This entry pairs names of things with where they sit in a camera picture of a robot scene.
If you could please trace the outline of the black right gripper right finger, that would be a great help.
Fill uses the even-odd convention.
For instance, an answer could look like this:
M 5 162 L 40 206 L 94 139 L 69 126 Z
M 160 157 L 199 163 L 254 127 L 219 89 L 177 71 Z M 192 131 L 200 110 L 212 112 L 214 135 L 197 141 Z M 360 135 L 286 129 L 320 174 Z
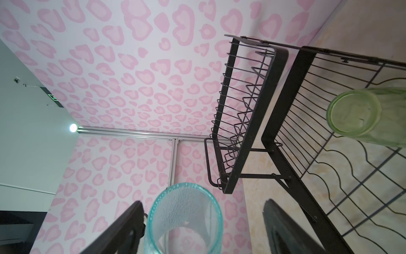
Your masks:
M 265 202 L 263 218 L 273 254 L 326 253 L 274 200 Z

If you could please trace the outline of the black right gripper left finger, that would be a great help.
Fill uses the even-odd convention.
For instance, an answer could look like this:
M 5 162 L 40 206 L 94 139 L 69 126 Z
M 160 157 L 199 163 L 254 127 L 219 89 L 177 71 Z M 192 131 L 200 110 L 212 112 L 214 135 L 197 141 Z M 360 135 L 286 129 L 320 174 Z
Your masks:
M 146 213 L 140 201 L 134 202 L 83 254 L 136 254 L 144 237 Z

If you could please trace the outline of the yellow-green clear cup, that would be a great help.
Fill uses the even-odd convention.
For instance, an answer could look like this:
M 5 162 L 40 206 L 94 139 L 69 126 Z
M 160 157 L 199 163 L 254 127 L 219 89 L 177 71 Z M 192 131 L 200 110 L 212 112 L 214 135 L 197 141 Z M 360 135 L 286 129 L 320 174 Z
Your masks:
M 326 120 L 337 134 L 371 144 L 406 147 L 406 89 L 365 88 L 336 96 Z

